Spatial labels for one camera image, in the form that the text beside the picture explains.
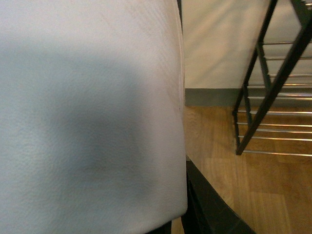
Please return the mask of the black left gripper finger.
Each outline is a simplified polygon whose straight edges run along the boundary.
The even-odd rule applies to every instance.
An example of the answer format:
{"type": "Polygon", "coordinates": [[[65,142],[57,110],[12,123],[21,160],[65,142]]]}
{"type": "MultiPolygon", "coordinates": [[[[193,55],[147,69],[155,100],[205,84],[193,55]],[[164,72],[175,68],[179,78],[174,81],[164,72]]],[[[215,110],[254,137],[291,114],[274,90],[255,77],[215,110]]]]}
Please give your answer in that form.
{"type": "Polygon", "coordinates": [[[222,199],[205,176],[186,159],[186,213],[181,217],[186,234],[254,234],[255,231],[222,199]]]}

